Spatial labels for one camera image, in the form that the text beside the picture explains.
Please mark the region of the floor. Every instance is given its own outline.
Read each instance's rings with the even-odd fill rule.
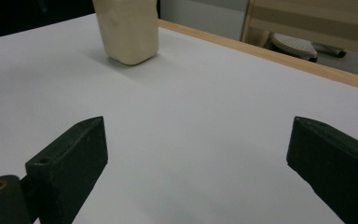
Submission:
[[[344,58],[338,58],[324,47],[315,46],[315,49],[318,51],[318,63],[358,74],[358,52],[348,51]]]

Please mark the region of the table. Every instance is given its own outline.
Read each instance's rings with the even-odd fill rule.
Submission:
[[[102,115],[109,163],[75,223],[342,223],[285,156],[294,116],[358,139],[358,77],[161,27],[133,67],[105,56],[95,15],[0,37],[0,175]]]

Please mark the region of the plastic bottle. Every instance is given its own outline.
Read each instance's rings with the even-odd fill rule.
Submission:
[[[158,52],[157,0],[92,0],[106,54],[127,65]]]

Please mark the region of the white table surface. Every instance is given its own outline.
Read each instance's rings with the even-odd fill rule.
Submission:
[[[0,175],[104,116],[109,162],[75,223],[342,223],[286,164],[294,116],[358,139],[358,89],[159,30],[109,60],[95,15],[0,37]]]

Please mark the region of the wall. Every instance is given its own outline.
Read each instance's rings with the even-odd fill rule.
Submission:
[[[90,0],[0,0],[0,36],[91,13]]]
[[[248,0],[161,0],[161,18],[240,40],[247,5]]]

